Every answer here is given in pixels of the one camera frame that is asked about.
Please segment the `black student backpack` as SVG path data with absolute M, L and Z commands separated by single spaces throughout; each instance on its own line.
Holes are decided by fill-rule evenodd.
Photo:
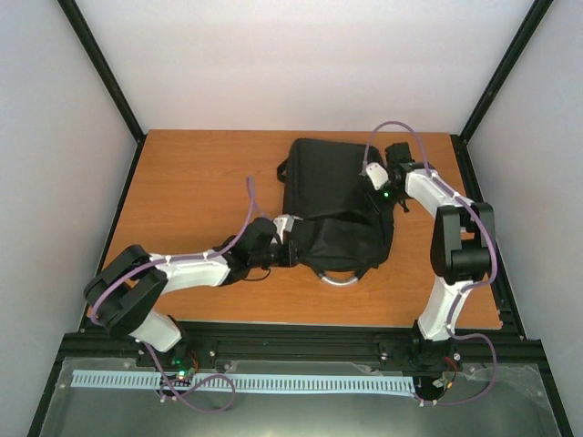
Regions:
M 357 283 L 392 247 L 394 197 L 373 188 L 365 164 L 383 164 L 377 148 L 298 138 L 277 167 L 297 262 L 329 285 Z

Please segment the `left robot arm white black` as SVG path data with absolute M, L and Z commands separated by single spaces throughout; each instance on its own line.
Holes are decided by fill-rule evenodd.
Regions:
M 223 287 L 248 281 L 254 269 L 297 264 L 289 240 L 297 218 L 256 218 L 222 245 L 197 254 L 150 254 L 140 245 L 124 249 L 85 287 L 95 324 L 114 339 L 130 336 L 157 351 L 169 366 L 183 364 L 189 343 L 178 324 L 154 310 L 161 296 L 195 287 Z

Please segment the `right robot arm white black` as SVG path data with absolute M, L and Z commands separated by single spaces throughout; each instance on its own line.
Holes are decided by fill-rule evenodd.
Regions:
M 383 194 L 393 195 L 403 208 L 414 199 L 434 219 L 430 264 L 435 281 L 406 353 L 412 366 L 429 370 L 452 357 L 455 325 L 471 290 L 497 273 L 494 211 L 459 194 L 435 169 L 414 161 L 406 143 L 387 147 L 385 158 Z

